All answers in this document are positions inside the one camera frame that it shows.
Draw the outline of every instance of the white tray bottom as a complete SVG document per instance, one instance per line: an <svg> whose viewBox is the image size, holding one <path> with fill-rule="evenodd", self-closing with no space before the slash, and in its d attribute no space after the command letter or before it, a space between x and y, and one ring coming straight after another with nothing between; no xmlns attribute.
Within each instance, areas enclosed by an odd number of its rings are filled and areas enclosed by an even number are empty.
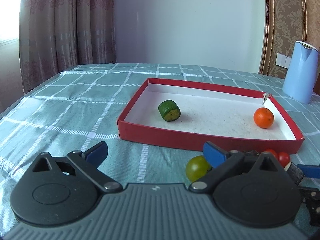
<svg viewBox="0 0 320 240"><path fill-rule="evenodd" d="M158 111L159 104L168 99L175 101L181 111L180 118L173 122L164 121ZM275 121L269 129L259 128L253 121L254 112L263 107L262 98L149 84L124 121L207 135L295 140L291 129L273 103L268 99L264 106L275 116Z"/></svg>

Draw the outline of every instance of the patterned curtain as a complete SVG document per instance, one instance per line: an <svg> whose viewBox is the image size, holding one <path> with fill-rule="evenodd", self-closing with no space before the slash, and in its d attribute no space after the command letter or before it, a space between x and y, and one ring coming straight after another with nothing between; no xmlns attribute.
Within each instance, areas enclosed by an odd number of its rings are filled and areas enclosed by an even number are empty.
<svg viewBox="0 0 320 240"><path fill-rule="evenodd" d="M21 0L24 92L74 65L115 62L114 0Z"/></svg>

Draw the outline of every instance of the green tomato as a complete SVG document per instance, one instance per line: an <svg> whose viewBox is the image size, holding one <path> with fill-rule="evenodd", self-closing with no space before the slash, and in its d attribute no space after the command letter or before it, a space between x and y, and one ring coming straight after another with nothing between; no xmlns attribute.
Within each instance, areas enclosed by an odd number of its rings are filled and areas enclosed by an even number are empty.
<svg viewBox="0 0 320 240"><path fill-rule="evenodd" d="M199 155L188 161L186 166L186 175L192 183L203 177L210 170L210 168L211 166L206 161L204 156Z"/></svg>

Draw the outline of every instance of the wallpaper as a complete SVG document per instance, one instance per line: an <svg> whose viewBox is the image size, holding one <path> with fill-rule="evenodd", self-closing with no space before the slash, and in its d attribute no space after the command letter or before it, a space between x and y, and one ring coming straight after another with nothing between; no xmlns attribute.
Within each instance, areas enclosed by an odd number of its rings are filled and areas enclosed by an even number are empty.
<svg viewBox="0 0 320 240"><path fill-rule="evenodd" d="M285 78L287 69L277 66L277 53L291 57L294 43L302 39L302 1L275 1L275 30L268 75Z"/></svg>
<svg viewBox="0 0 320 240"><path fill-rule="evenodd" d="M307 43L320 47L320 0L306 0L307 5Z"/></svg>

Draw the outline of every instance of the plaid bed sheet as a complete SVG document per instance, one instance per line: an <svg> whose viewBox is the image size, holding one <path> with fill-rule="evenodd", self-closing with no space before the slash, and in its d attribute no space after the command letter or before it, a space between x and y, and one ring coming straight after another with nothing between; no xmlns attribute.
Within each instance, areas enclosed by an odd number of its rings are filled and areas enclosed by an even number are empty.
<svg viewBox="0 0 320 240"><path fill-rule="evenodd" d="M17 222L9 197L39 152L65 156L72 150L106 141L108 158L99 170L126 183L185 183L185 166L201 152L157 147L119 139L116 119L148 77L182 79L248 88L271 93L305 136L295 164L320 163L320 96L308 105L281 90L282 79L197 65L97 64L79 65L39 86L0 120L0 236ZM320 180L302 185L319 187ZM308 235L308 210L302 207L294 223Z"/></svg>

